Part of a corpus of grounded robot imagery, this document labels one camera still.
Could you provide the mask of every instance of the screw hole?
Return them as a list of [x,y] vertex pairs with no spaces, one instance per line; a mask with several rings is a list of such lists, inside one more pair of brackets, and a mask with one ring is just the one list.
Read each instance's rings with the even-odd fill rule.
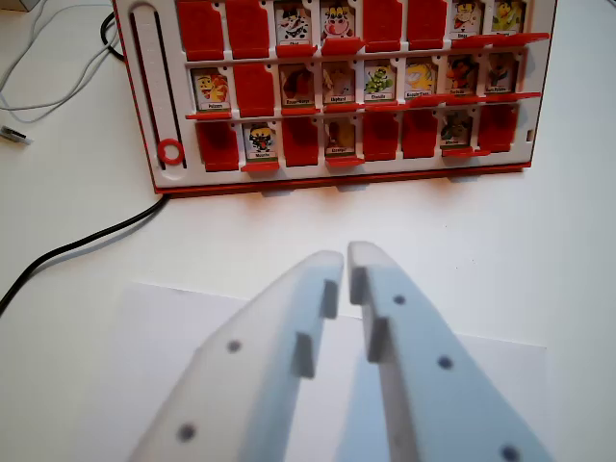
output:
[[520,453],[513,446],[505,446],[500,451],[500,455],[507,462],[518,462],[520,460]]
[[235,353],[239,351],[241,348],[242,348],[242,344],[237,340],[232,340],[231,342],[227,344],[227,349],[231,353]]
[[194,427],[194,425],[192,423],[184,423],[177,430],[177,439],[180,440],[182,443],[186,443],[192,438],[194,438],[195,434],[196,428]]
[[441,356],[439,358],[439,366],[442,369],[445,369],[446,371],[448,371],[449,369],[451,369],[453,367],[453,361],[451,361],[451,359],[449,359],[448,356]]

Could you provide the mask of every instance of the white plastic frame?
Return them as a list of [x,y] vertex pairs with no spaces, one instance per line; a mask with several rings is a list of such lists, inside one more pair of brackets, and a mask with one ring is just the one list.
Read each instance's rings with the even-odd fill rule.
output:
[[[495,0],[484,0],[484,14],[485,17],[491,17],[491,11],[494,7]],[[356,35],[358,37],[363,36],[363,0],[356,0],[348,2],[349,5],[355,10],[355,27]],[[451,8],[448,8],[448,21],[444,35],[444,47],[441,50],[421,50],[421,51],[408,51],[408,41],[406,40],[406,17],[408,15],[408,8],[406,0],[400,1],[403,6],[402,10],[402,30],[400,34],[400,51],[397,52],[382,52],[382,53],[366,53],[362,48],[356,55],[350,56],[322,56],[321,55],[321,19],[320,19],[320,2],[313,0],[308,3],[308,0],[303,0],[304,6],[310,10],[312,15],[312,32],[313,43],[317,45],[317,52],[313,57],[309,58],[297,58],[297,59],[281,59],[275,54],[275,31],[273,29],[274,17],[273,17],[273,2],[267,0],[266,5],[263,6],[268,12],[269,21],[269,57],[263,60],[234,60],[232,51],[229,44],[228,32],[226,27],[226,9],[224,1],[219,1],[217,8],[221,13],[222,29],[225,43],[224,59],[220,61],[202,61],[202,62],[189,62],[186,57],[186,53],[183,51],[183,45],[179,30],[179,22],[177,18],[177,11],[175,2],[167,0],[149,0],[148,2],[142,2],[139,0],[115,0],[115,6],[117,15],[119,18],[119,24],[122,32],[124,50],[127,56],[127,62],[130,68],[131,81],[133,84],[135,102],[139,110],[139,117],[141,121],[141,127],[143,130],[143,137],[145,147],[147,151],[148,161],[152,171],[152,177],[154,184],[159,189],[174,189],[185,187],[199,187],[199,186],[214,186],[225,184],[242,184],[242,183],[257,183],[261,181],[277,181],[277,180],[294,180],[294,179],[306,179],[306,178],[330,178],[337,176],[347,175],[362,175],[362,174],[378,174],[388,172],[410,172],[410,171],[425,171],[425,170],[441,170],[447,168],[458,167],[487,167],[498,165],[511,165],[522,164],[530,161],[532,156],[532,148],[534,145],[533,135],[536,131],[537,121],[539,116],[539,108],[541,99],[531,98],[523,99],[515,103],[518,107],[518,125],[516,129],[515,139],[509,152],[494,153],[484,157],[474,157],[466,160],[458,160],[452,162],[450,158],[444,159],[441,156],[441,150],[438,142],[435,148],[435,155],[432,158],[421,159],[403,159],[403,153],[400,148],[400,140],[402,137],[402,112],[398,112],[396,118],[399,125],[398,133],[398,151],[396,159],[393,161],[380,161],[380,162],[365,162],[364,164],[353,168],[334,168],[329,167],[324,158],[324,130],[322,127],[323,119],[330,117],[341,116],[357,116],[354,120],[356,124],[356,154],[358,157],[363,157],[363,143],[362,143],[362,113],[365,110],[359,110],[355,113],[347,114],[324,114],[322,111],[322,62],[339,62],[347,61],[353,63],[355,68],[355,85],[356,85],[356,98],[355,102],[364,102],[364,61],[365,60],[378,60],[378,59],[390,59],[393,65],[397,68],[397,88],[396,95],[397,101],[400,104],[405,102],[404,100],[404,75],[406,58],[408,57],[433,57],[438,66],[438,83],[437,92],[444,92],[445,78],[447,72],[447,56],[449,54],[474,54],[479,62],[478,80],[477,80],[477,95],[482,96],[485,89],[485,78],[487,74],[487,55],[491,52],[507,52],[512,51],[514,53],[523,53],[523,59],[519,65],[518,80],[516,83],[516,92],[541,92],[543,89],[547,61],[550,51],[550,41],[543,40],[533,42],[526,47],[516,48],[498,48],[493,49],[491,46],[487,46],[482,50],[465,50],[465,49],[451,49],[451,41],[449,40],[449,15]],[[177,127],[179,128],[179,139],[181,140],[185,159],[183,164],[176,166],[162,166],[158,158],[158,146],[156,143],[156,134],[154,131],[154,125],[152,120],[152,113],[148,103],[148,95],[146,93],[143,76],[141,75],[141,68],[139,65],[139,55],[136,48],[136,38],[133,35],[131,27],[130,14],[133,12],[139,12],[146,9],[152,9],[156,11],[160,18],[161,33],[164,41],[164,48],[166,51],[167,67],[168,67],[168,79],[172,88],[172,101],[177,113]],[[550,33],[552,31],[553,19],[554,19],[555,0],[529,0],[526,5],[526,20],[524,25],[524,32],[532,33]],[[483,21],[483,33],[491,34],[491,21]],[[235,93],[235,82],[233,74],[234,64],[246,64],[246,63],[262,63],[266,70],[272,73],[274,81],[274,116],[272,117],[240,117],[240,111],[237,104],[237,98]],[[251,174],[241,171],[241,167],[245,163],[244,153],[244,136],[242,133],[242,124],[250,121],[279,121],[283,117],[281,115],[281,99],[280,99],[280,86],[279,86],[279,64],[291,64],[291,63],[314,63],[315,69],[315,104],[321,111],[316,115],[310,115],[316,122],[319,129],[319,142],[320,142],[320,155],[319,162],[316,166],[307,167],[286,167],[283,143],[279,143],[279,163],[280,169],[277,171],[267,172],[267,174]],[[193,92],[193,81],[191,76],[191,69],[204,68],[204,67],[217,67],[221,73],[223,73],[229,83],[229,98],[231,103],[231,120],[228,123],[234,124],[233,130],[236,131],[238,147],[239,147],[239,159],[240,165],[238,170],[233,171],[207,171],[203,161],[201,159],[197,136],[195,130],[196,123],[209,123],[208,121],[188,120],[186,116],[192,115],[195,112],[195,101]],[[152,82],[157,80],[157,76],[154,75],[160,71],[152,71],[150,69],[147,72],[147,82],[149,86],[149,96],[159,96],[163,100],[168,99],[165,93],[166,86],[162,84],[165,80],[165,76],[158,75],[161,85],[153,86]],[[474,105],[476,113],[480,114],[481,106],[485,103],[479,103]],[[443,104],[438,108],[433,108],[436,112],[445,110]],[[165,116],[166,122],[160,123],[158,120],[157,128],[160,134],[173,133],[175,127],[171,127],[170,119]],[[280,140],[282,140],[282,131],[280,123],[277,123],[276,134]],[[473,146],[476,148],[476,133],[475,130],[478,127],[478,123],[474,124],[474,136]],[[527,141],[528,134],[531,134],[530,141]]]

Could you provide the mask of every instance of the red ring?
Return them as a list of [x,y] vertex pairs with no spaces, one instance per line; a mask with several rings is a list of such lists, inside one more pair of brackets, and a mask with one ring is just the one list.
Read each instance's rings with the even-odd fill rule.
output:
[[[175,159],[170,159],[169,157],[167,157],[167,154],[165,152],[165,148],[170,145],[175,146],[180,153],[180,155],[177,156]],[[184,161],[184,146],[180,141],[174,140],[172,138],[162,140],[158,143],[158,158],[161,160],[161,162],[169,164],[170,166],[177,166],[178,164],[182,164],[182,161]]]

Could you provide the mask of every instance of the game board base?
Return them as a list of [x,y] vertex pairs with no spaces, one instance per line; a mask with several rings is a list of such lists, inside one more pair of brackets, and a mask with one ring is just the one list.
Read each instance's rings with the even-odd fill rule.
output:
[[372,175],[349,175],[335,178],[307,178],[301,180],[268,181],[262,183],[241,183],[234,185],[195,186],[189,188],[155,188],[156,193],[171,194],[177,197],[193,197],[199,195],[218,195],[234,193],[262,193],[276,190],[294,190],[299,188],[320,188],[324,186],[344,187],[364,183],[401,180],[423,180],[428,178],[444,178],[459,176],[485,175],[492,173],[507,173],[522,171],[530,167],[531,162],[509,164],[504,166],[447,168],[441,170],[404,171],[380,173]]

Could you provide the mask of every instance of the cartoon character picture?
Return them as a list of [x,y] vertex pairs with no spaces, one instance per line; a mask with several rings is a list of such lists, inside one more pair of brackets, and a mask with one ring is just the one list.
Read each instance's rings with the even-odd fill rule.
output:
[[244,126],[246,160],[272,159],[276,155],[276,136],[266,123],[252,123]]
[[516,78],[516,59],[513,53],[492,53],[485,84],[486,93],[510,93]]
[[345,118],[333,118],[325,123],[326,156],[355,152],[355,125]]
[[396,73],[389,61],[366,61],[364,65],[364,99],[387,101],[394,99]]
[[446,90],[451,94],[474,93],[477,68],[471,55],[450,56]]
[[408,60],[404,76],[404,98],[410,99],[436,91],[436,65],[430,60]]
[[229,103],[229,84],[218,69],[195,69],[192,72],[194,96],[199,111],[225,110]]
[[355,71],[348,63],[323,63],[323,103],[355,101]]
[[454,0],[451,5],[453,7],[451,38],[465,39],[478,34],[483,14],[481,6],[475,0]]
[[277,2],[275,9],[276,37],[279,45],[300,45],[311,42],[311,20],[298,2]]
[[321,2],[321,40],[355,35],[355,16],[347,3]]
[[462,147],[471,144],[473,118],[466,111],[446,113],[441,129],[441,147]]
[[313,74],[305,64],[283,64],[279,69],[283,106],[315,104]]
[[521,31],[524,16],[524,3],[514,0],[501,0],[494,3],[492,32],[512,35]]

